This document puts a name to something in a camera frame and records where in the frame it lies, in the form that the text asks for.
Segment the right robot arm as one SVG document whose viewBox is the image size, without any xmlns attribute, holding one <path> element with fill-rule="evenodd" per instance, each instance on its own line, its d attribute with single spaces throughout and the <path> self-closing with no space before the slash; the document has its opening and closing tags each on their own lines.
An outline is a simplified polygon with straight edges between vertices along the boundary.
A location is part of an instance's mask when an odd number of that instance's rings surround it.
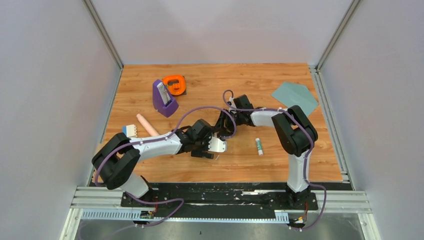
<svg viewBox="0 0 424 240">
<path fill-rule="evenodd" d="M 214 126 L 220 138 L 229 137 L 241 125 L 273 127 L 288 155 L 286 204 L 298 209 L 310 195 L 309 163 L 318 133 L 300 106 L 289 108 L 256 107 L 244 94 L 229 98 L 228 109 L 221 112 Z"/>
</svg>

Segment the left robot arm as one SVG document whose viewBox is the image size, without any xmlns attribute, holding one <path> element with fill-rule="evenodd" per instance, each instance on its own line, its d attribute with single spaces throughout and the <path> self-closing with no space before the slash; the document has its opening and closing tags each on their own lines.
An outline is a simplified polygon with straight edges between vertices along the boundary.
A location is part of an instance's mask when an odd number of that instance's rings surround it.
<svg viewBox="0 0 424 240">
<path fill-rule="evenodd" d="M 191 153 L 193 157 L 211 157 L 210 141 L 213 127 L 204 119 L 192 126 L 184 126 L 175 133 L 155 137 L 127 137 L 123 132 L 115 134 L 92 158 L 91 163 L 109 190 L 117 188 L 134 196 L 140 206 L 149 206 L 153 193 L 148 182 L 134 173 L 138 162 L 166 155 Z"/>
</svg>

